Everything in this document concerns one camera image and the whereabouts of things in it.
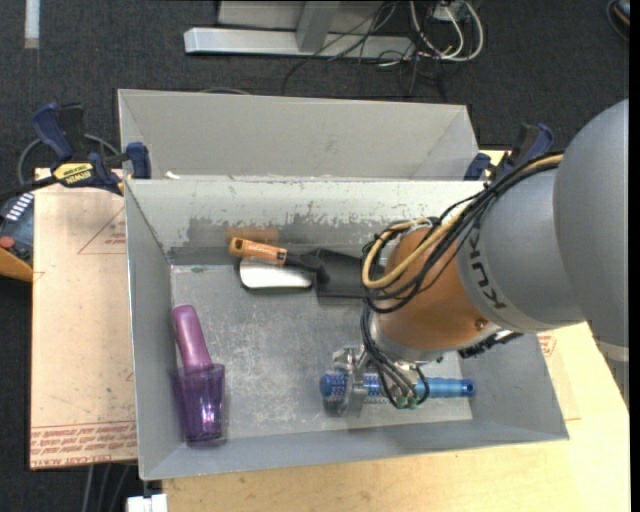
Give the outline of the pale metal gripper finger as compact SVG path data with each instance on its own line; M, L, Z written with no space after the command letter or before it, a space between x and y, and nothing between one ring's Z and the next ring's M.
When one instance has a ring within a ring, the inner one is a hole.
M323 375L323 405L330 416L358 417L367 395L364 385L351 374Z
M332 367L346 373L360 373L363 357L361 347L343 347L332 354Z

